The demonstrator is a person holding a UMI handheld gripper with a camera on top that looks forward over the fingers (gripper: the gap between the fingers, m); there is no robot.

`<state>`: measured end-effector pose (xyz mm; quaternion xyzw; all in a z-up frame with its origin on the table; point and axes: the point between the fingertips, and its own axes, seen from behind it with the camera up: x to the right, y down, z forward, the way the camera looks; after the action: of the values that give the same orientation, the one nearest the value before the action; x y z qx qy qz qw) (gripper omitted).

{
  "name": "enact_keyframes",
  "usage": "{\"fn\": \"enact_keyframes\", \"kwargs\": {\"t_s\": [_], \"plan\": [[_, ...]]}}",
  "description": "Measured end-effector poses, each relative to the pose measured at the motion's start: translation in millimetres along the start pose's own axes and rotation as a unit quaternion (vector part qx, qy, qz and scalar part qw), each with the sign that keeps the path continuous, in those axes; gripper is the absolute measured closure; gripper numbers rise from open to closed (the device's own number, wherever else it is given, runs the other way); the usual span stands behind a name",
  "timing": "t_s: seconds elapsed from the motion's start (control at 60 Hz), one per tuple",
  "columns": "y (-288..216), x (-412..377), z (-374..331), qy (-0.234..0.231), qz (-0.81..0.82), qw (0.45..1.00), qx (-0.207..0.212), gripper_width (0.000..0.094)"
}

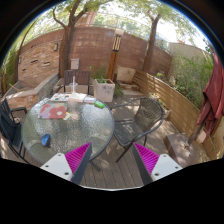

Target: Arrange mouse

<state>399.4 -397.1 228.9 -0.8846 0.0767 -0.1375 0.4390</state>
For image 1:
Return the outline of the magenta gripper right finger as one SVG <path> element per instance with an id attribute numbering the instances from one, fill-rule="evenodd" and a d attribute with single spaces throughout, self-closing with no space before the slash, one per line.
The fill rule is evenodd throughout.
<path id="1" fill-rule="evenodd" d="M 138 143 L 133 144 L 132 152 L 144 185 L 182 169 L 168 154 L 157 154 Z"/>

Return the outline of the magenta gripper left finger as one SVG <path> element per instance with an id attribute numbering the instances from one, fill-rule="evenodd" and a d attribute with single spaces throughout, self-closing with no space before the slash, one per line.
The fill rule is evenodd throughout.
<path id="1" fill-rule="evenodd" d="M 86 143 L 72 151 L 57 153 L 41 168 L 65 180 L 80 184 L 92 153 L 92 144 Z"/>

